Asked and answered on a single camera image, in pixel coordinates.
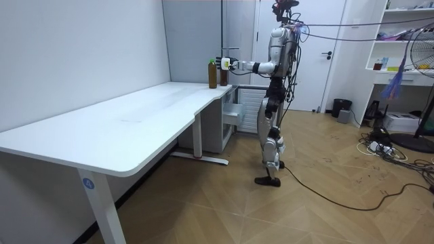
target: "white box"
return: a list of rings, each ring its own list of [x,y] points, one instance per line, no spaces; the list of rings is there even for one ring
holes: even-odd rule
[[[383,125],[388,131],[414,133],[419,127],[419,118],[409,113],[388,112]]]

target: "humanoid robot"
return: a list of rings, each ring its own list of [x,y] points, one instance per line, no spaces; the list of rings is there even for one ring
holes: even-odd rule
[[[297,5],[298,1],[294,0],[276,0],[273,5],[273,13],[276,14],[277,21],[281,22],[281,26],[271,31],[268,62],[246,62],[234,58],[217,58],[218,68],[231,72],[233,70],[248,70],[259,75],[269,75],[271,80],[257,118],[262,163],[268,176],[255,178],[255,183],[265,186],[280,187],[281,182],[275,176],[275,172],[285,167],[279,159],[280,154],[285,149],[279,126],[283,105],[288,96],[284,81],[287,78],[291,79],[292,66],[296,61],[296,50],[300,38],[298,31],[296,31],[296,23],[291,23],[292,20],[288,17],[291,7]]]

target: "fan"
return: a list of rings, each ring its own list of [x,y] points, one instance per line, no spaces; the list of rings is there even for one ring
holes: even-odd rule
[[[410,50],[410,57],[414,68],[423,75],[434,78],[434,28],[433,25],[422,28],[414,34],[413,46]],[[434,108],[434,98],[419,124],[414,135],[411,134],[391,134],[391,141],[404,148],[420,153],[434,153],[434,142],[422,137],[425,125]]]
[[[418,31],[410,56],[414,68],[422,74],[434,78],[434,28]]]

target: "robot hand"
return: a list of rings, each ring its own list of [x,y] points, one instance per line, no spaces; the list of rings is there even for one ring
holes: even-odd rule
[[[216,66],[222,70],[235,70],[234,66],[237,62],[238,59],[236,58],[216,57]]]

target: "white wall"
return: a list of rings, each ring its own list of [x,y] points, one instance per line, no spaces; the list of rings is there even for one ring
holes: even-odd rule
[[[2,0],[0,33],[0,131],[170,80],[160,0]],[[114,199],[146,170],[109,178]],[[93,221],[75,169],[0,154],[3,244],[72,243]]]
[[[238,47],[237,50],[226,50],[223,55],[239,60],[252,59],[254,34],[255,0],[224,0],[224,47]],[[251,75],[233,75],[229,73],[232,85],[249,85]]]
[[[360,23],[378,22],[385,1],[347,0],[342,23],[354,24],[354,20],[359,20]],[[372,39],[376,36],[377,28],[377,26],[341,27],[338,37],[341,39]],[[353,92],[357,91],[354,87],[369,83],[363,82],[364,79],[373,79],[365,70],[371,48],[372,42],[338,41],[326,87],[328,97],[325,98],[326,102],[323,104],[325,109],[332,109],[335,98],[357,102],[353,100]]]
[[[208,82],[208,62],[220,56],[221,2],[163,0],[172,81]],[[223,0],[223,46],[238,47],[224,56],[252,59],[255,0]],[[230,84],[250,76],[229,75]]]
[[[170,80],[160,0],[2,0],[0,33],[0,131]]]

